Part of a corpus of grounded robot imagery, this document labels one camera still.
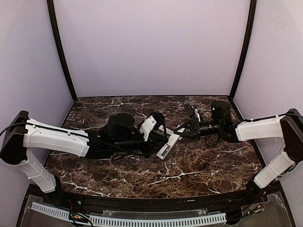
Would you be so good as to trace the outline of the white remote control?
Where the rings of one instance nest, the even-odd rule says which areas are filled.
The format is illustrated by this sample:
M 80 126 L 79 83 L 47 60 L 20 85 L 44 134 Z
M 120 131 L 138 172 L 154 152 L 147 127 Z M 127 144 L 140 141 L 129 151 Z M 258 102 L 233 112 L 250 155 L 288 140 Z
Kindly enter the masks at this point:
M 168 142 L 162 146 L 156 156 L 161 160 L 164 160 L 179 140 L 180 135 L 172 133 L 168 138 Z

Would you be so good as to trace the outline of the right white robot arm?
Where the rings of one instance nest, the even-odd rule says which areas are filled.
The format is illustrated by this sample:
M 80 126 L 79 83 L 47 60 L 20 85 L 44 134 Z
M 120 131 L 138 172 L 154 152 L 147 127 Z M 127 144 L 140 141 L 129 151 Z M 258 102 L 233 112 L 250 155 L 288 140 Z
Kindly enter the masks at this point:
M 262 194 L 267 186 L 303 160 L 303 117 L 296 109 L 276 116 L 233 122 L 229 105 L 224 101 L 211 103 L 212 121 L 203 121 L 193 106 L 186 105 L 191 120 L 180 125 L 174 133 L 198 140 L 202 136 L 218 135 L 229 143 L 241 141 L 283 138 L 284 148 L 268 165 L 246 184 L 246 199 Z

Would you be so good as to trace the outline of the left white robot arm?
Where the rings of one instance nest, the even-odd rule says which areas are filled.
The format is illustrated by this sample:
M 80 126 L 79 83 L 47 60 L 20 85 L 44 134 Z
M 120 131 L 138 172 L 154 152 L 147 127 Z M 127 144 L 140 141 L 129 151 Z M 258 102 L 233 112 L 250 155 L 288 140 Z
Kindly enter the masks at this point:
M 60 179 L 45 169 L 31 149 L 56 150 L 98 160 L 110 158 L 115 153 L 149 157 L 168 141 L 166 131 L 163 134 L 157 132 L 160 126 L 165 126 L 161 113 L 151 113 L 137 127 L 134 123 L 131 115 L 119 113 L 110 116 L 99 131 L 69 130 L 38 122 L 29 118 L 27 111 L 20 111 L 1 132 L 5 137 L 0 158 L 19 167 L 45 194 L 60 197 Z

